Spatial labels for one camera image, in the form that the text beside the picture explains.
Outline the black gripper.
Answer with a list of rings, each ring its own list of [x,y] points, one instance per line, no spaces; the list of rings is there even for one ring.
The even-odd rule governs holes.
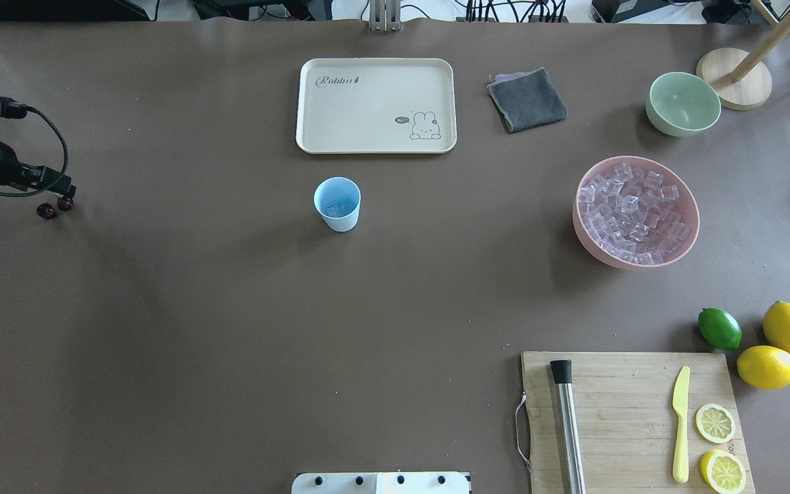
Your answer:
[[[18,160],[16,152],[0,142],[0,187],[18,190],[52,191],[60,197],[74,199],[76,187],[65,172],[41,166],[40,172]]]

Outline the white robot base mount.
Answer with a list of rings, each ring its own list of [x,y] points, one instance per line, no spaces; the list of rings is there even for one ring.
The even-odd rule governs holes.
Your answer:
[[[304,473],[291,493],[471,493],[470,474],[458,471]]]

